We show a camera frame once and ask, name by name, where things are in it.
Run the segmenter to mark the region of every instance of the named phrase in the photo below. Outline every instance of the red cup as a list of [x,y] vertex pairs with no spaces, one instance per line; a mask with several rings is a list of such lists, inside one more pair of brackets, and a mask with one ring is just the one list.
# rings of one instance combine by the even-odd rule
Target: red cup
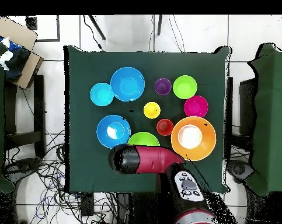
[[156,128],[159,134],[162,136],[168,136],[172,133],[174,125],[171,120],[163,119],[158,121]]

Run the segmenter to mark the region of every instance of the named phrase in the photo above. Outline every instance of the cardboard box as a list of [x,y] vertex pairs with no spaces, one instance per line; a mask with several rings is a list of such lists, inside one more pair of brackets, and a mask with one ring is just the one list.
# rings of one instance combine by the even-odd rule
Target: cardboard box
[[23,46],[31,52],[25,67],[22,70],[22,75],[16,82],[13,82],[23,89],[31,87],[33,83],[33,75],[38,73],[43,62],[42,57],[32,52],[37,39],[37,34],[6,17],[0,17],[0,36],[3,38],[9,37],[10,41]]

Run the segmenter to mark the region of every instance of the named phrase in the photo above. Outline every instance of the yellow cup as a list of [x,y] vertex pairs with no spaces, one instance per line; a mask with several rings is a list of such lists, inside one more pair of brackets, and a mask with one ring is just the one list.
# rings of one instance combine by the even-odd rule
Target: yellow cup
[[159,105],[155,102],[148,102],[144,106],[144,114],[147,118],[157,118],[159,114],[161,113],[161,108]]

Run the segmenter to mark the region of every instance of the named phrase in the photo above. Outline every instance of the purple cup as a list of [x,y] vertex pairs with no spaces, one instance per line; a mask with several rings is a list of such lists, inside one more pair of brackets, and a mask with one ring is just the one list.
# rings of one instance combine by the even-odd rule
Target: purple cup
[[170,93],[171,88],[172,88],[172,84],[168,79],[160,78],[155,82],[154,88],[155,88],[155,91],[157,92],[157,94],[166,95],[166,94]]

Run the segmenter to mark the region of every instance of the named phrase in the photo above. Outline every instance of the magenta bowl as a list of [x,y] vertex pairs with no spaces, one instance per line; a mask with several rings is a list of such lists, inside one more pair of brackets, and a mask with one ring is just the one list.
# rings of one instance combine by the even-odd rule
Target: magenta bowl
[[189,98],[184,104],[184,112],[187,116],[198,116],[203,118],[208,111],[207,100],[199,95]]
[[172,89],[171,82],[166,78],[160,78],[155,82],[155,91],[159,95],[167,95]]

